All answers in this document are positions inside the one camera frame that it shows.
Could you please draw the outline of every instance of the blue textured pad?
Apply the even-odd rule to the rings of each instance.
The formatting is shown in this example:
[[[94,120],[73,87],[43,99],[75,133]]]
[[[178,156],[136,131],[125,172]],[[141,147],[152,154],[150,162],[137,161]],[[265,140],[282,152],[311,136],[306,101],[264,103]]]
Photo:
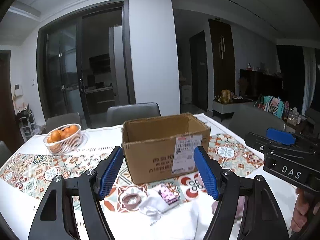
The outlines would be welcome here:
[[[293,137],[291,133],[275,130],[272,128],[269,128],[267,130],[267,138],[285,145],[292,145],[296,142],[295,137]]]
[[[217,199],[219,197],[219,192],[217,190],[217,179],[212,173],[209,165],[207,164],[198,147],[195,148],[193,158],[201,175],[201,179],[204,183],[205,189],[210,196],[212,196],[214,199]]]
[[[101,177],[101,181],[100,181],[101,186],[99,191],[99,196],[101,199],[103,199],[105,196],[108,196],[110,194],[110,191],[117,178],[117,175],[121,168],[122,163],[123,163],[123,150],[121,147],[119,147],[114,158],[112,159],[111,163],[106,169],[106,172]]]

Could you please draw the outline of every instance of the basket of oranges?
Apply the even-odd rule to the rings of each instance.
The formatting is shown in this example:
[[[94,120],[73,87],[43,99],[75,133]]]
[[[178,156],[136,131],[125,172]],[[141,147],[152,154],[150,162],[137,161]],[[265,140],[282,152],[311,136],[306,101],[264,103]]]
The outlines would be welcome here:
[[[81,126],[77,123],[62,125],[49,132],[43,142],[52,154],[72,151],[81,143]]]

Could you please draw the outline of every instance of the dark curtain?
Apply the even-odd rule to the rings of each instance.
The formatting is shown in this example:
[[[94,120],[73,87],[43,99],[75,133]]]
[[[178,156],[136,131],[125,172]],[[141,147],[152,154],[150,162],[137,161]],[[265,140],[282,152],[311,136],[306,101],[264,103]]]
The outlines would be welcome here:
[[[310,108],[320,112],[320,49],[316,49],[316,87]]]
[[[277,45],[283,88],[290,108],[301,113],[304,93],[304,59],[300,46]]]

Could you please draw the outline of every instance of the white curtain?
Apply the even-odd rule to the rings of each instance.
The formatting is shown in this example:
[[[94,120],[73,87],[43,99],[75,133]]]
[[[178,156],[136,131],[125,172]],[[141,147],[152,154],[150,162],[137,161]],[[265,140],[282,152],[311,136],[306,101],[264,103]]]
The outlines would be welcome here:
[[[310,107],[316,87],[316,54],[314,48],[302,47],[304,58],[304,94],[302,111]]]

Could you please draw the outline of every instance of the pink tissue package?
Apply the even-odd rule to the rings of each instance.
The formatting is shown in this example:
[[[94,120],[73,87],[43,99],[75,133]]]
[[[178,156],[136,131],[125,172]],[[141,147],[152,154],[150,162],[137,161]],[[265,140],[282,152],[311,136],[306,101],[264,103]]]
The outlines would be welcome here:
[[[158,192],[158,194],[162,197],[162,199],[168,204],[172,204],[176,201],[178,201],[178,197],[176,197],[169,189],[168,187],[164,184],[161,183],[159,185],[156,185],[152,188],[153,190],[155,190],[156,192]]]

